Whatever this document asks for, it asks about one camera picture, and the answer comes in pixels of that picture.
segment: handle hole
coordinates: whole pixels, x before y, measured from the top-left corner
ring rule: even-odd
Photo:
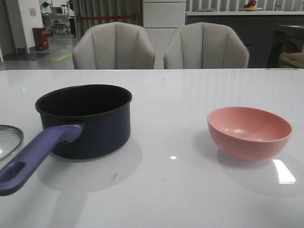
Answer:
[[[17,162],[10,164],[8,167],[5,168],[3,173],[0,175],[0,182],[8,182],[14,179],[17,174],[23,169],[25,166],[24,162]]]

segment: glass lid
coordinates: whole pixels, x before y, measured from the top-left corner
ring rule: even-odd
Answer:
[[[0,125],[0,161],[13,154],[23,141],[23,132],[14,126]]]

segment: white wall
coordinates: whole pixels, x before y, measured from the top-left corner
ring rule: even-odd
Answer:
[[[53,7],[60,7],[61,5],[66,5],[66,0],[53,0]]]
[[[26,41],[26,49],[29,52],[29,48],[35,46],[33,31],[34,27],[43,27],[42,18],[40,13],[40,5],[38,0],[18,0],[20,14],[22,19],[22,25],[24,29],[24,36]],[[36,16],[31,17],[29,13],[29,8],[36,9]]]
[[[18,0],[10,0],[6,2],[9,12],[9,21],[11,24],[11,30],[15,42],[16,48],[25,48],[27,47],[23,25],[22,25],[22,18],[19,9]]]

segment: floor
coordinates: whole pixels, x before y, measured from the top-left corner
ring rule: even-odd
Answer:
[[[5,56],[0,70],[74,69],[72,51],[76,44],[76,36],[72,34],[49,36],[47,50]]]

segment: red rope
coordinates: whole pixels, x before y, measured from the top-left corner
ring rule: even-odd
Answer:
[[[122,15],[122,16],[105,16],[105,17],[81,17],[81,20],[111,20],[111,19],[130,19],[136,18],[134,15]]]

